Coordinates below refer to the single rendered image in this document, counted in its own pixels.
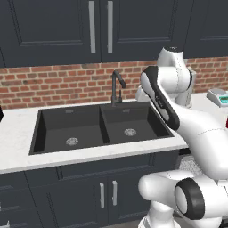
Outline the black double sink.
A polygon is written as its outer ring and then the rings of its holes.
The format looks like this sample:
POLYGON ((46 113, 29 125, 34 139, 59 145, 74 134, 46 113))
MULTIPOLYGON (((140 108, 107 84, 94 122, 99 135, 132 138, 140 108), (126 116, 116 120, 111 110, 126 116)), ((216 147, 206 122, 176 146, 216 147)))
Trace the black double sink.
POLYGON ((147 102, 43 109, 37 113, 29 153, 158 140, 172 135, 147 102))

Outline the dark base cupboard door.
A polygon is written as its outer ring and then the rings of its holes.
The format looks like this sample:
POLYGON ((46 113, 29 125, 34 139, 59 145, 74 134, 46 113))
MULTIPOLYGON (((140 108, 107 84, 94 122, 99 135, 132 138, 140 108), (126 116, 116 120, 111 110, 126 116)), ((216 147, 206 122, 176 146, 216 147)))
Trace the dark base cupboard door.
POLYGON ((150 202, 143 199, 138 190, 138 182, 144 175, 146 171, 130 171, 108 177, 108 225, 140 220, 147 214, 150 202), (114 180, 118 183, 116 206, 112 203, 114 180))
POLYGON ((32 188, 43 228, 101 228, 108 224, 106 178, 57 183, 32 188), (101 208, 100 183, 105 207, 101 208))

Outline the black tap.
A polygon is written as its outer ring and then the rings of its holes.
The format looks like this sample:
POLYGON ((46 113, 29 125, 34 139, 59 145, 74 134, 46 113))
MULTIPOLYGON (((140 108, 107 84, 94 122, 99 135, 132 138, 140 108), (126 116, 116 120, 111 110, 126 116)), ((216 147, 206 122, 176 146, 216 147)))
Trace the black tap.
POLYGON ((119 96, 119 97, 116 96, 116 79, 118 79, 119 83, 123 88, 126 88, 126 82, 116 70, 113 71, 111 77, 112 77, 111 105, 115 107, 117 103, 122 102, 122 96, 119 96))

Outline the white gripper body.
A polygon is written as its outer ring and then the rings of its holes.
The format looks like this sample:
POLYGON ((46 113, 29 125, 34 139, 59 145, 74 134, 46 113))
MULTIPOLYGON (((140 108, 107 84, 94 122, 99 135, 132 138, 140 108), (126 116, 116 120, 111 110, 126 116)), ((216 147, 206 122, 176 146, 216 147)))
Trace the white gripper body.
POLYGON ((135 99, 138 102, 149 102, 151 100, 150 97, 143 91, 140 85, 138 86, 137 92, 135 94, 135 99))

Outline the white kitchen scale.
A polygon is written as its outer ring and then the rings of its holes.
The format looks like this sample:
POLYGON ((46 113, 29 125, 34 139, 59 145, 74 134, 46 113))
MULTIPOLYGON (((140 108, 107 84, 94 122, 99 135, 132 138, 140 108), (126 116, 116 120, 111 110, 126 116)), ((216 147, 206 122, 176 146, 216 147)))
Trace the white kitchen scale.
POLYGON ((228 92, 223 89, 209 89, 207 98, 218 107, 228 107, 228 92))

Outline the dark fixed panel under sink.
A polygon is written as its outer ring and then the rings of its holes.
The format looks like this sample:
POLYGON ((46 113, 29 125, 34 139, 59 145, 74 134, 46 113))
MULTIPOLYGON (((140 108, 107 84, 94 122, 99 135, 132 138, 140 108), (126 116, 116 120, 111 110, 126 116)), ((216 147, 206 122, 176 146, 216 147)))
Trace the dark fixed panel under sink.
POLYGON ((130 157, 97 160, 56 167, 59 180, 80 178, 89 175, 100 175, 153 166, 153 154, 142 154, 130 157))

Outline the dark drawer front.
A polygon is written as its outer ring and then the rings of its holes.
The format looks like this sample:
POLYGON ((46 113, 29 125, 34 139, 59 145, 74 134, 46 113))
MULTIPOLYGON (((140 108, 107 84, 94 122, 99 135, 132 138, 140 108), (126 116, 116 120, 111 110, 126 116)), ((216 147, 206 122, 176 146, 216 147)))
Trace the dark drawer front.
POLYGON ((29 185, 24 172, 0 175, 0 192, 23 190, 28 187, 29 185))
POLYGON ((0 193, 0 228, 42 228, 29 190, 0 193))

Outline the dishwasher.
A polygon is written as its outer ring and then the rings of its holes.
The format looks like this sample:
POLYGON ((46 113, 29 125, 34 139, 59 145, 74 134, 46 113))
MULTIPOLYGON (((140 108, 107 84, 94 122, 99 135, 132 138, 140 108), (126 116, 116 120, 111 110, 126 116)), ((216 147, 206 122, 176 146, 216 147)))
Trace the dishwasher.
POLYGON ((175 167, 177 169, 191 171, 194 176, 202 175, 200 167, 188 148, 180 149, 175 167))

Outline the dark wall cupboard door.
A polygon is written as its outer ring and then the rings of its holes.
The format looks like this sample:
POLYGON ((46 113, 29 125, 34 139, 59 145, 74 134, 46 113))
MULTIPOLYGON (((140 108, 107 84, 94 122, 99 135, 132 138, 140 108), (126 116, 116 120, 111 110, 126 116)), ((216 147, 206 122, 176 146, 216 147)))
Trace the dark wall cupboard door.
POLYGON ((193 0, 184 56, 228 56, 228 0, 193 0))
POLYGON ((0 0, 0 67, 99 62, 99 12, 99 0, 0 0), (95 54, 89 1, 94 1, 95 54))
POLYGON ((107 48, 108 1, 100 0, 103 62, 152 61, 164 47, 183 50, 193 0, 112 0, 112 53, 107 48))

